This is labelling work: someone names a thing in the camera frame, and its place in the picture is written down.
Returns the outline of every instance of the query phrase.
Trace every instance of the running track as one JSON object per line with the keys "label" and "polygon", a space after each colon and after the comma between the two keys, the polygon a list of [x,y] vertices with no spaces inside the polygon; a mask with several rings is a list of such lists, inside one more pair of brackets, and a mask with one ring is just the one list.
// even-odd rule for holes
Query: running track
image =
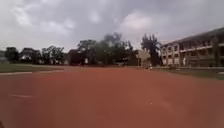
{"label": "running track", "polygon": [[128,68],[0,76],[5,128],[223,128],[224,82]]}

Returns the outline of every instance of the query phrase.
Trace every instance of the building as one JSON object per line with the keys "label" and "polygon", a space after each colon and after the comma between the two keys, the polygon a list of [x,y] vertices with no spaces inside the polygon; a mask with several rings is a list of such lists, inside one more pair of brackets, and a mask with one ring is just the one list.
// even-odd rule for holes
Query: building
{"label": "building", "polygon": [[162,45],[164,65],[224,66],[224,27]]}
{"label": "building", "polygon": [[5,57],[5,52],[0,50],[0,64],[8,63],[8,60]]}
{"label": "building", "polygon": [[33,48],[23,48],[20,52],[20,61],[32,61],[32,54],[34,51]]}

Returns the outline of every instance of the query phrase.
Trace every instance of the grass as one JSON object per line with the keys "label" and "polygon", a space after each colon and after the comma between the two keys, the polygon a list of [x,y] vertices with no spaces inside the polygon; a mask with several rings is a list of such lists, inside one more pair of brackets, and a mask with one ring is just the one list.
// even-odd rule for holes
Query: grass
{"label": "grass", "polygon": [[0,64],[0,73],[9,72],[38,72],[38,71],[52,71],[60,70],[59,68],[49,67],[34,67],[31,65],[16,65],[16,64]]}
{"label": "grass", "polygon": [[160,71],[167,71],[170,73],[181,74],[181,75],[188,75],[200,78],[212,78],[212,79],[219,79],[224,80],[224,74],[219,74],[219,72],[224,72],[224,69],[156,69]]}

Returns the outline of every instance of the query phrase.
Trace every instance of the sky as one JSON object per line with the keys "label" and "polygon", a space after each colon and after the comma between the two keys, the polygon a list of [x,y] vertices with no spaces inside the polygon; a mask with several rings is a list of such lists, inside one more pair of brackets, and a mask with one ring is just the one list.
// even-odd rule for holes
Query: sky
{"label": "sky", "polygon": [[119,32],[140,48],[144,34],[168,43],[224,27],[223,0],[0,0],[0,49],[76,48]]}

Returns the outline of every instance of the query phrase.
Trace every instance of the building facade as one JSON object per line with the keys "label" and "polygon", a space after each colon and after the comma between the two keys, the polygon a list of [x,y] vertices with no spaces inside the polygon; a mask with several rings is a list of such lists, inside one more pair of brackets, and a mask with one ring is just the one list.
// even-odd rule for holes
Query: building facade
{"label": "building facade", "polygon": [[190,67],[224,66],[224,27],[162,45],[163,64]]}
{"label": "building facade", "polygon": [[0,64],[2,63],[8,63],[8,61],[5,57],[5,52],[0,50]]}
{"label": "building facade", "polygon": [[150,55],[146,49],[138,50],[136,57],[138,58],[138,66],[141,66],[142,68],[147,68],[150,65]]}

